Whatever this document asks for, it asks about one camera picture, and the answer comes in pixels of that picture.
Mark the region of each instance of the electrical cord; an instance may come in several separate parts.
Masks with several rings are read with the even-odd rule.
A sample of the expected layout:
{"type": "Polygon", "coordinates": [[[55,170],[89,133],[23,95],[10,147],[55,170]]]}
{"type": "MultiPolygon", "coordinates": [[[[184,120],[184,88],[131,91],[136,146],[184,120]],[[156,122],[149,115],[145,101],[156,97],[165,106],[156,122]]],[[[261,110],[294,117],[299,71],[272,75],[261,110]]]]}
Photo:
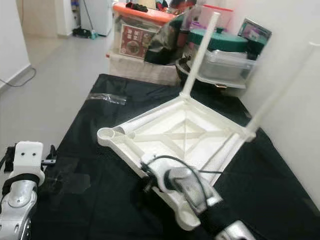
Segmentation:
{"type": "Polygon", "coordinates": [[[198,170],[199,173],[204,174],[223,174],[223,171],[206,171],[206,170],[198,170]]]}
{"type": "Polygon", "coordinates": [[[30,77],[28,80],[26,80],[26,81],[25,81],[24,83],[22,83],[22,84],[12,85],[12,84],[10,84],[10,83],[7,83],[7,82],[3,81],[2,79],[0,79],[0,82],[3,82],[4,84],[6,84],[6,85],[8,85],[8,86],[10,86],[10,87],[12,87],[12,88],[22,87],[22,86],[24,86],[27,82],[29,82],[31,79],[33,79],[33,78],[36,76],[37,70],[36,70],[34,67],[32,67],[32,69],[33,69],[33,71],[34,71],[32,77],[30,77]]]}
{"type": "MultiPolygon", "coordinates": [[[[200,184],[201,190],[203,192],[203,196],[205,199],[205,206],[207,209],[209,209],[208,203],[207,203],[207,196],[206,196],[206,192],[205,192],[205,188],[203,186],[203,184],[200,181],[199,176],[196,174],[196,172],[193,170],[193,168],[191,166],[189,166],[188,164],[186,164],[184,161],[182,161],[181,159],[174,157],[174,156],[169,156],[169,155],[161,155],[161,156],[156,156],[155,158],[153,158],[149,163],[147,163],[146,165],[148,166],[149,164],[153,163],[154,161],[156,161],[157,159],[172,159],[175,160],[179,163],[181,163],[182,165],[186,166],[195,176],[196,180],[198,181],[198,183],[200,184]]],[[[225,174],[222,171],[207,171],[207,170],[198,170],[199,173],[204,173],[204,174],[225,174]]],[[[241,221],[243,223],[245,223],[253,232],[255,232],[257,235],[259,235],[260,237],[268,240],[263,234],[261,234],[259,231],[257,231],[254,227],[252,227],[250,224],[248,224],[247,222],[245,222],[243,219],[241,219],[241,221]]]]}
{"type": "Polygon", "coordinates": [[[4,163],[6,162],[5,156],[0,160],[0,170],[2,169],[4,163]]]}
{"type": "Polygon", "coordinates": [[[204,196],[204,202],[205,202],[205,206],[206,206],[206,209],[209,209],[209,205],[208,205],[208,202],[207,202],[207,195],[206,195],[206,192],[205,192],[205,188],[202,184],[202,182],[200,181],[200,178],[199,176],[197,175],[197,173],[195,172],[195,170],[193,170],[193,168],[191,166],[189,166],[188,164],[186,164],[184,161],[182,161],[181,159],[177,158],[177,157],[174,157],[174,156],[169,156],[169,155],[161,155],[161,156],[156,156],[154,159],[152,159],[149,163],[147,163],[146,165],[148,166],[149,164],[153,163],[154,161],[156,161],[157,159],[172,159],[172,160],[175,160],[179,163],[181,163],[182,165],[186,166],[192,173],[193,175],[195,176],[196,180],[198,181],[198,183],[200,184],[200,187],[201,187],[201,191],[203,193],[203,196],[204,196]]]}

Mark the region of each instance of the white refrigerator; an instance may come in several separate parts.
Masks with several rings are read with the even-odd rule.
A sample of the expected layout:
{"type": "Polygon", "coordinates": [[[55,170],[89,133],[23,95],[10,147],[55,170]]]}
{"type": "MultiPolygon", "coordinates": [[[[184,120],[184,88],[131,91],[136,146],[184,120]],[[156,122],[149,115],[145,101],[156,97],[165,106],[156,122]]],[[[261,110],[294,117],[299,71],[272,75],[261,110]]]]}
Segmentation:
{"type": "Polygon", "coordinates": [[[93,29],[99,35],[107,36],[112,28],[113,0],[79,0],[81,27],[86,30],[91,30],[84,1],[92,21],[93,29]]]}

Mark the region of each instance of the black cloth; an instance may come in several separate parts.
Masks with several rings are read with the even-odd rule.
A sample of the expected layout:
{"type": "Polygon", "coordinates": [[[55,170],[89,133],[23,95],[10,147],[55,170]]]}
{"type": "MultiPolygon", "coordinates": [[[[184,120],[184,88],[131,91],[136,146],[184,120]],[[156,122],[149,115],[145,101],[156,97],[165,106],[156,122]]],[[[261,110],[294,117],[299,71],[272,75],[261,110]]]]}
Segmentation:
{"type": "MultiPolygon", "coordinates": [[[[200,226],[179,228],[174,212],[153,191],[140,194],[141,180],[108,147],[97,131],[114,127],[175,98],[180,87],[138,82],[101,74],[91,93],[126,97],[126,104],[86,100],[46,171],[32,239],[160,240],[212,239],[200,226]]],[[[239,99],[211,87],[191,95],[240,125],[249,114],[239,99]]],[[[260,129],[245,143],[214,187],[249,226],[257,240],[320,239],[319,212],[267,135],[260,129]]]]}

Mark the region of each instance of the green lid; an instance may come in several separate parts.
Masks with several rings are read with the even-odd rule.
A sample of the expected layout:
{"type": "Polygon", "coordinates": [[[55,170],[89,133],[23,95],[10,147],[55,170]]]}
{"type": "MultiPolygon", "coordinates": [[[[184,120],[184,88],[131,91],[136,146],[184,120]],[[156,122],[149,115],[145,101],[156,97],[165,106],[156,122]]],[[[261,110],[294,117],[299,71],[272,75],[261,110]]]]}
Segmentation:
{"type": "MultiPolygon", "coordinates": [[[[205,33],[205,29],[192,29],[188,34],[187,41],[196,45],[200,45],[205,33]]],[[[247,51],[247,43],[248,40],[241,36],[232,35],[227,32],[221,32],[220,29],[217,29],[217,32],[214,32],[211,36],[208,50],[244,53],[247,51]]]]}

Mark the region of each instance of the broom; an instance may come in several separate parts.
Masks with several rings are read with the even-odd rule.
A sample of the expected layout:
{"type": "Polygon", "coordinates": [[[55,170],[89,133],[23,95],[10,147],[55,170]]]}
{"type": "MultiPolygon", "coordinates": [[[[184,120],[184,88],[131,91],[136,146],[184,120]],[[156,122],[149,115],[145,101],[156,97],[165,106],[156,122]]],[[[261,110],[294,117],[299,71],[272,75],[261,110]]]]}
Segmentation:
{"type": "Polygon", "coordinates": [[[86,11],[86,14],[88,15],[88,19],[89,19],[90,26],[91,26],[91,37],[90,38],[92,40],[94,40],[98,37],[98,33],[96,33],[96,31],[94,30],[94,26],[92,25],[92,21],[91,21],[89,12],[88,12],[86,0],[83,0],[83,3],[84,3],[85,11],[86,11]]]}

